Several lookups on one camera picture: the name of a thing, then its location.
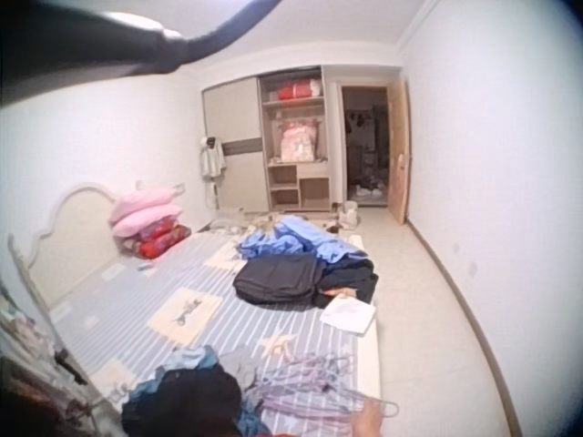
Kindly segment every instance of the doorway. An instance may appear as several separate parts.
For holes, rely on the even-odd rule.
[[[346,198],[363,207],[387,207],[389,126],[387,88],[343,86]]]

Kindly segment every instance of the cabinet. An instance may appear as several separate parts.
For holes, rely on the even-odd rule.
[[[321,93],[280,100],[278,90],[289,84],[311,81]],[[322,71],[307,68],[260,77],[263,154],[267,168],[271,210],[329,211],[330,171],[326,139]],[[316,128],[314,161],[282,162],[281,139],[290,123]]]
[[[283,86],[306,80],[319,91],[311,91],[306,97],[279,99]],[[227,168],[217,180],[219,208],[244,208],[248,212],[331,209],[319,67],[216,86],[203,92],[203,104],[207,136],[217,137],[225,149]],[[281,140],[290,123],[309,123],[316,128],[313,160],[281,161]]]

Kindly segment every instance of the striped bed sheet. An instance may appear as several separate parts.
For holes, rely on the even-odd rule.
[[[142,271],[139,259],[117,259],[51,310],[66,347],[119,411],[128,391],[152,378],[175,348],[204,344],[219,355],[244,347],[259,363],[259,373],[282,366],[286,354],[351,354],[353,371],[344,382],[364,389],[358,365],[366,348],[372,352],[366,352],[366,359],[378,362],[375,327],[363,349],[363,339],[321,323],[322,310],[291,304],[262,308],[240,300],[232,281],[244,261],[230,260],[235,242],[228,235],[193,234]],[[181,330],[177,320],[188,299],[202,302],[199,308],[206,312]],[[169,316],[172,311],[176,316]],[[189,320],[186,312],[184,320]],[[322,433],[282,414],[264,414],[263,420],[274,432]]]

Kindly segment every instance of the hand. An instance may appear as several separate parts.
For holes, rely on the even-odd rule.
[[[379,437],[381,435],[381,424],[383,423],[383,412],[381,403],[373,399],[367,399],[360,412],[356,412],[352,417],[353,437]]]
[[[326,291],[323,291],[322,293],[324,295],[330,296],[330,297],[339,296],[342,294],[343,296],[349,296],[351,298],[356,298],[356,290],[349,289],[347,287],[342,287],[341,289],[326,290]]]

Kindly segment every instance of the bed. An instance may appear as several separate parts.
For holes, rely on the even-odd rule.
[[[122,255],[111,237],[107,218],[114,201],[104,187],[76,187],[34,237],[28,257],[12,236],[9,246],[73,362],[118,411],[128,391],[151,378],[174,349],[203,344],[220,356],[245,350],[259,373],[289,356],[351,354],[345,382],[380,398],[375,323],[359,337],[321,323],[322,310],[262,308],[238,299],[232,280],[244,261],[233,259],[237,240],[230,235],[194,233],[153,268],[139,270],[142,260]],[[358,236],[350,239],[362,247]],[[198,316],[189,318],[194,310]],[[263,419],[274,432],[311,435],[306,423],[289,416]]]

